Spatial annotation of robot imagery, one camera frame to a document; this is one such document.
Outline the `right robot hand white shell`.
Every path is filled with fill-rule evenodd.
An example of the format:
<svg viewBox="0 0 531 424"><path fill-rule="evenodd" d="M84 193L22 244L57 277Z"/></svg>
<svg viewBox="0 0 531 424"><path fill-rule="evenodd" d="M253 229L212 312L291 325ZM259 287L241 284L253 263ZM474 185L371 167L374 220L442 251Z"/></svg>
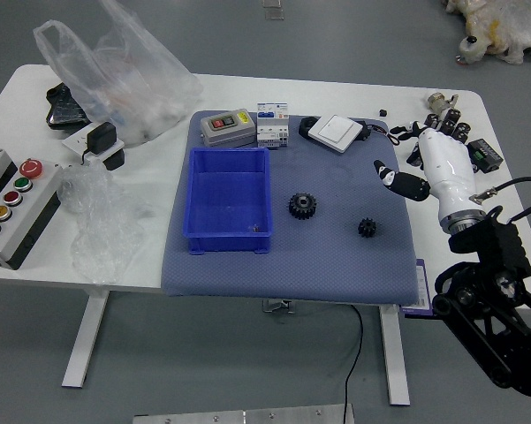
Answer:
<svg viewBox="0 0 531 424"><path fill-rule="evenodd" d="M374 161L375 171L390 191L413 201L425 201L430 195L439 202L438 221L447 234L456 234L485 217L481 205L471 200L476 194L473 167L467 147L451 136L413 122L400 138L418 139L425 177L395 171L381 161Z"/></svg>

